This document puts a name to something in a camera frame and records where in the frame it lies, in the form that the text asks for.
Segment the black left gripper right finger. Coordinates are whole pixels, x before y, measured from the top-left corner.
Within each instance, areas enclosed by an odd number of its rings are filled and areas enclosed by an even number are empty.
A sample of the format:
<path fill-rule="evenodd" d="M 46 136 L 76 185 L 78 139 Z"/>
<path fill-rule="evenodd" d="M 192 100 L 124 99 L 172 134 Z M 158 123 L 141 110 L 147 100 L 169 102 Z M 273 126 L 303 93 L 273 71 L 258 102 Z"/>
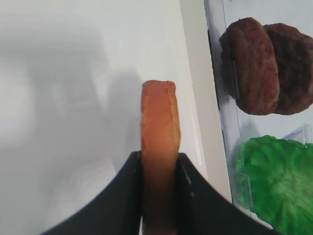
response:
<path fill-rule="evenodd" d="M 180 153 L 176 166 L 179 235 L 275 235 L 229 203 Z"/>

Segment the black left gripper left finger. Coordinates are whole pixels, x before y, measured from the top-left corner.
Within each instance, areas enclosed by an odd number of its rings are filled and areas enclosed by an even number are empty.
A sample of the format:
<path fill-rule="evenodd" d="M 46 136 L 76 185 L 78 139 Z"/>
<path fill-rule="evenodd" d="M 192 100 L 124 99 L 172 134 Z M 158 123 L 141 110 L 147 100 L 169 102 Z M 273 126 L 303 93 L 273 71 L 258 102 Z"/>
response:
<path fill-rule="evenodd" d="M 132 152 L 112 181 L 77 213 L 46 235 L 137 235 L 142 203 L 140 152 Z"/>

